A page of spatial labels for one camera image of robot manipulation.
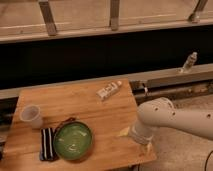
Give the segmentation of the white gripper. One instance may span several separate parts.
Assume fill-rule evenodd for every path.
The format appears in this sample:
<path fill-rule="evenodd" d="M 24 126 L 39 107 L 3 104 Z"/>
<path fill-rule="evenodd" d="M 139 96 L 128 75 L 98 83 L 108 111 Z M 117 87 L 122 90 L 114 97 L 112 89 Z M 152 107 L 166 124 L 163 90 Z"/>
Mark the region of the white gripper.
<path fill-rule="evenodd" d="M 150 153 L 152 146 L 150 142 L 154 136 L 154 131 L 151 127 L 141 123 L 140 121 L 136 121 L 130 128 L 127 127 L 121 130 L 117 135 L 117 137 L 128 136 L 130 136 L 136 143 L 146 145 L 145 154 Z"/>

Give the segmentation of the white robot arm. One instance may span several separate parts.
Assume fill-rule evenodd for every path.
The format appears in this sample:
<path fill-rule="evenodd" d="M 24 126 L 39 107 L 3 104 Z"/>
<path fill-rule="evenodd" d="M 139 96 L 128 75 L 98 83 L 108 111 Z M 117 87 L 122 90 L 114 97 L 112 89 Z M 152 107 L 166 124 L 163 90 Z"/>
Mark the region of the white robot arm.
<path fill-rule="evenodd" d="M 160 127 L 173 128 L 213 141 L 213 110 L 178 109 L 165 97 L 149 100 L 137 107 L 135 122 L 123 128 L 117 136 L 130 138 L 140 145 L 142 154 L 148 154 L 154 134 Z"/>

